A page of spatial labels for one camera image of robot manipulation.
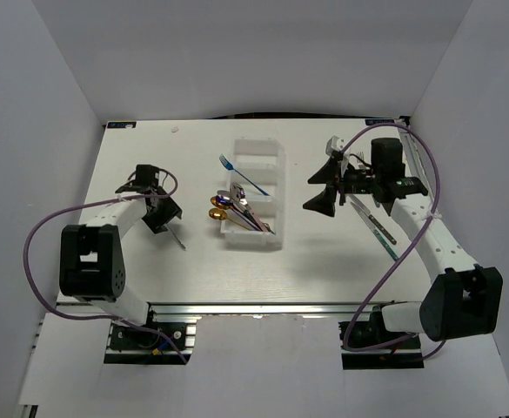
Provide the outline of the knife with dark handle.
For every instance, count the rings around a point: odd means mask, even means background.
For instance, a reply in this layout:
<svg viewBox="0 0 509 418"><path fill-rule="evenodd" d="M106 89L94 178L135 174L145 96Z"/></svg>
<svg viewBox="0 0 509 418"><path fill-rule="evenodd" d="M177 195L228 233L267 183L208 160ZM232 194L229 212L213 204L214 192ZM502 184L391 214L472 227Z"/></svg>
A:
<svg viewBox="0 0 509 418"><path fill-rule="evenodd" d="M362 213L370 223L393 245L397 244L395 238L384 228L384 226L372 215L370 209L356 196L349 194L350 201L354 204L358 212Z"/></svg>

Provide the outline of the silver fork green handle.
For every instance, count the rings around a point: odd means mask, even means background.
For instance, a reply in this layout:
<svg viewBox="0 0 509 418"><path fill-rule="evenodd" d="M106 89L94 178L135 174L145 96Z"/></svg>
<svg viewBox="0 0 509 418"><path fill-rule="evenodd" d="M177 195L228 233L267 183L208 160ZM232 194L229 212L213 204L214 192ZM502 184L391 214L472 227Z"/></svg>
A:
<svg viewBox="0 0 509 418"><path fill-rule="evenodd" d="M358 167L360 169L368 166L368 163L365 161L365 155L363 152L356 152L353 154L353 157L358 161Z"/></svg>

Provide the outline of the plain silver fork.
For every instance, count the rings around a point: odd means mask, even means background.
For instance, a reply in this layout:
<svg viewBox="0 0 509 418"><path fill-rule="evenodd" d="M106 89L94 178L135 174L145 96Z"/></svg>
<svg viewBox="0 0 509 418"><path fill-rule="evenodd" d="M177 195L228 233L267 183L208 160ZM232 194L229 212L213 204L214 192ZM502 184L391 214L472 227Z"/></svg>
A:
<svg viewBox="0 0 509 418"><path fill-rule="evenodd" d="M173 239L177 242L177 244L179 245L179 247L183 250L183 251L186 251L187 248L186 248L186 245L184 244L184 242L178 237L177 233L173 230L173 228L171 228L170 226L167 226L167 231L171 234L171 236L173 237Z"/></svg>

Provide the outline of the gold spoon ornate handle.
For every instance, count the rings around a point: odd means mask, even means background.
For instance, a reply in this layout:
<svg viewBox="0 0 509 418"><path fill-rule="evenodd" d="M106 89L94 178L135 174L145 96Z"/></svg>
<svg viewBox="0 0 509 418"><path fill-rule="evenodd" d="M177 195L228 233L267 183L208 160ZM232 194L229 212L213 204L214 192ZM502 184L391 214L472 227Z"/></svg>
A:
<svg viewBox="0 0 509 418"><path fill-rule="evenodd" d="M208 215L212 219L218 221L229 221L235 224L236 226L240 226L249 231L273 233L272 229L269 228L267 224L260 226L252 219L249 219L241 212L235 210L231 210L230 212L228 212L224 209L212 208L209 210Z"/></svg>

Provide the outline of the purple metallic spoon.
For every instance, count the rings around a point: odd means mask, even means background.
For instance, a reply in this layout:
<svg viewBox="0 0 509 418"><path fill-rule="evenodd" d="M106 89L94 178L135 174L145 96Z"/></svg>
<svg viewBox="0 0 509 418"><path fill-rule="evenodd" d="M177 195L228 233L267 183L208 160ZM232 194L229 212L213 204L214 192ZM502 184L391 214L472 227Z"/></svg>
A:
<svg viewBox="0 0 509 418"><path fill-rule="evenodd" d="M255 221L253 221L249 216L246 216L243 211L241 211L240 209L235 207L235 205L231 202L230 199L228 199L225 196L221 196L221 195L216 195L216 196L218 197L218 200L221 203L227 205L227 209L235 212L237 214L237 216L239 216L239 218L241 218L246 224L251 226L254 230L264 231L264 228L260 228L259 225Z"/></svg>

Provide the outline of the knife with teal handle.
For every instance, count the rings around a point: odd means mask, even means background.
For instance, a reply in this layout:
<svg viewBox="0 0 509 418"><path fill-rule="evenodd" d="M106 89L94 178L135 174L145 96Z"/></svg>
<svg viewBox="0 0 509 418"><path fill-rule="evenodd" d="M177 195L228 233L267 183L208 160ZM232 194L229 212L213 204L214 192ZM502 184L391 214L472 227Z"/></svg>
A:
<svg viewBox="0 0 509 418"><path fill-rule="evenodd" d="M393 261L397 261L399 259L399 256L396 254L396 252L392 249L392 247L389 245L387 240L384 238L384 236L381 234L381 232L378 230L376 226L371 226L371 231L374 234L375 238L378 240L380 245L385 249L385 251L389 254L389 256L392 258Z"/></svg>

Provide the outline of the silver spoon green handle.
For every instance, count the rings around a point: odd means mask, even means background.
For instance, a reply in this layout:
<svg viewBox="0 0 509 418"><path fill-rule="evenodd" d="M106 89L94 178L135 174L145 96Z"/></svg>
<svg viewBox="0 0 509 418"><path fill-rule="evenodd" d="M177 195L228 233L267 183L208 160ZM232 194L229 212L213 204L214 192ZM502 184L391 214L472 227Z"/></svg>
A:
<svg viewBox="0 0 509 418"><path fill-rule="evenodd" d="M248 225L252 226L254 230L265 233L273 233L270 226L267 223L264 223L248 205L242 203L240 199L232 197L229 192L219 190L217 192L217 199L219 203L230 207L233 212L235 212Z"/></svg>

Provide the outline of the gold spoon plain handle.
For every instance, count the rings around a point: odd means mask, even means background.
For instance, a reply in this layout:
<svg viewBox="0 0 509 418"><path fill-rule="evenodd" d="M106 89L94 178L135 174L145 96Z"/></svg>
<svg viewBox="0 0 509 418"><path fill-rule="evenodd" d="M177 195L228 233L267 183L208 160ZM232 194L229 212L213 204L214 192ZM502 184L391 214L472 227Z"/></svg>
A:
<svg viewBox="0 0 509 418"><path fill-rule="evenodd" d="M218 200L218 197L217 196L213 196L211 197L211 203L218 209L222 209L222 210L226 210L227 209L227 205L221 203L219 200Z"/></svg>

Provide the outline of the silver spoon pink handle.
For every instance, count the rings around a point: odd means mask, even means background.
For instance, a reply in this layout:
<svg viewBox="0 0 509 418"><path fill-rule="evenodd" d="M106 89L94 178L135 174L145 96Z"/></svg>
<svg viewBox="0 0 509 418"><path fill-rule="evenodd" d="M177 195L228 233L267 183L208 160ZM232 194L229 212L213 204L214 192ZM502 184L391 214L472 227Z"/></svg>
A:
<svg viewBox="0 0 509 418"><path fill-rule="evenodd" d="M239 183L233 182L230 184L230 195L233 204L238 209L243 211L246 216L249 216L253 221L255 221L260 228L264 228L264 231L262 232L272 233L272 229L268 227L268 225L266 225L251 208L246 199L244 188Z"/></svg>

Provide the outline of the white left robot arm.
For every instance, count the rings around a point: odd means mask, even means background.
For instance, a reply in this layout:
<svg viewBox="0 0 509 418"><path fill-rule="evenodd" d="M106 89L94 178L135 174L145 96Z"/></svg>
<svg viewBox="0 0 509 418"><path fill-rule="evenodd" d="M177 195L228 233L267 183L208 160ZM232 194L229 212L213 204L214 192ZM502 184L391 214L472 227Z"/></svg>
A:
<svg viewBox="0 0 509 418"><path fill-rule="evenodd" d="M160 234L182 217L182 209L162 186L163 172L154 165L138 165L116 190L114 202L86 223L66 226L61 234L62 295L131 322L129 335L140 347L154 345L160 328L149 319L151 305L126 283L122 240L136 223Z"/></svg>

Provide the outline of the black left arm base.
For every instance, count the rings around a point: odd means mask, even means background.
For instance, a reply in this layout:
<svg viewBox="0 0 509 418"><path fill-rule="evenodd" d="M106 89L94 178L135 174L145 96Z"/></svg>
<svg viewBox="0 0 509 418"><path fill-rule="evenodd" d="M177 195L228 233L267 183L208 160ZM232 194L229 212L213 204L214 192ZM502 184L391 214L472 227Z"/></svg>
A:
<svg viewBox="0 0 509 418"><path fill-rule="evenodd" d="M194 347L196 326L185 322L154 322L188 361ZM172 345L161 336L113 325L104 354L107 365L183 366Z"/></svg>

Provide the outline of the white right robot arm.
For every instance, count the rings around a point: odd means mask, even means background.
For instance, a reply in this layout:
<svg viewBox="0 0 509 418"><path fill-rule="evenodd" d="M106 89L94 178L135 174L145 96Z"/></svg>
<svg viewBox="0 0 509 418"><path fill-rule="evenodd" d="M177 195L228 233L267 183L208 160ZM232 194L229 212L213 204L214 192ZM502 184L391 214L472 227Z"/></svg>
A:
<svg viewBox="0 0 509 418"><path fill-rule="evenodd" d="M349 161L345 141L326 144L325 165L311 185L324 190L304 203L305 210L332 217L335 207L357 194L370 194L415 242L431 287L420 302L393 302L378 308L368 326L370 340L389 347L401 334L426 334L454 340L492 333L497 325L503 280L494 267L481 266L453 238L441 219L432 217L431 196L417 177L405 174L403 146L397 138L371 141L371 161L358 169Z"/></svg>

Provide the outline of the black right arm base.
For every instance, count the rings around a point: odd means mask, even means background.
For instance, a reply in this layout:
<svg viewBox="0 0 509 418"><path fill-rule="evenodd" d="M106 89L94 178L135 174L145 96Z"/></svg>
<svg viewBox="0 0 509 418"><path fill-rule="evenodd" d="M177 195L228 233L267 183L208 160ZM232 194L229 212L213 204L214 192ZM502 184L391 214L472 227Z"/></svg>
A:
<svg viewBox="0 0 509 418"><path fill-rule="evenodd" d="M349 334L348 347L341 348L344 371L421 369L421 342L418 336L396 342L400 332L387 331L382 313L373 308L357 320Z"/></svg>

